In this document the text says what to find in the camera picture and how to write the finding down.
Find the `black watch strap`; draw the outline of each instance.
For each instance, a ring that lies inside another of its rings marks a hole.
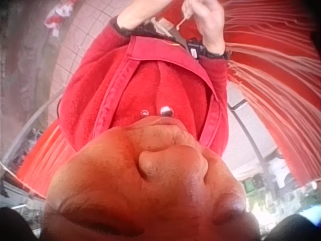
[[[230,55],[227,51],[225,51],[222,55],[211,53],[205,48],[205,46],[201,42],[197,41],[195,38],[187,41],[187,47],[190,54],[195,59],[199,59],[200,56],[205,56],[209,59],[230,59]]]
[[[224,51],[224,54],[220,55],[220,54],[213,54],[204,47],[203,55],[209,59],[225,59],[225,60],[229,59],[229,54],[226,52],[226,50]]]

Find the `finger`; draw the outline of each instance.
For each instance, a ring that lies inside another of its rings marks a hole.
[[[193,13],[203,20],[211,13],[208,7],[198,1],[191,2],[191,7]]]

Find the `tile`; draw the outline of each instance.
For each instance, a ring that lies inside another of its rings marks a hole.
[[[115,9],[111,6],[107,6],[104,10],[104,13],[106,13],[107,15],[111,16],[111,13],[114,11]]]
[[[86,38],[86,33],[75,25],[71,25],[63,45],[78,53],[80,46]]]
[[[57,82],[57,83],[60,83],[61,85],[66,84],[68,73],[69,72],[65,68],[63,68],[59,64],[56,64],[53,77],[52,77],[52,82]]]
[[[67,78],[67,82],[66,82],[66,86],[69,84],[70,80],[72,79],[73,77],[73,74],[72,73],[69,73],[68,74],[68,78]]]
[[[82,60],[82,57],[80,57],[79,55],[76,55],[75,62],[80,64],[81,60]]]
[[[77,63],[76,61],[73,62],[70,72],[71,72],[72,74],[75,74],[75,72],[76,72],[77,69],[79,68],[79,65],[80,65],[80,64]]]
[[[104,23],[105,25],[106,25],[106,23],[109,22],[110,19],[111,19],[111,17],[105,13],[101,13],[101,15],[98,18],[98,20],[101,21],[102,23]]]
[[[66,87],[65,84],[62,84],[59,81],[53,79],[50,86],[50,95],[55,95],[64,87]]]
[[[97,20],[89,31],[89,35],[97,38],[97,36],[103,31],[104,27],[105,25],[101,21]]]
[[[119,15],[123,10],[124,10],[124,8],[116,8],[116,9],[114,9],[114,11],[111,12],[110,16],[115,17],[115,16]]]
[[[94,8],[97,8],[98,10],[103,10],[107,7],[108,2],[103,0],[89,0],[86,3],[93,6]]]
[[[132,2],[132,0],[111,0],[109,5],[115,9],[116,8],[124,8],[124,7],[128,6],[131,2]]]
[[[87,50],[89,49],[90,45],[92,44],[92,42],[94,41],[94,38],[87,35],[83,44],[81,45],[78,55],[80,57],[84,57],[85,53],[87,52]]]
[[[73,24],[88,33],[100,14],[100,10],[84,4],[75,17]]]
[[[73,51],[71,51],[65,46],[62,46],[59,51],[57,63],[69,71],[72,66],[72,63],[74,62],[75,57],[76,54]]]

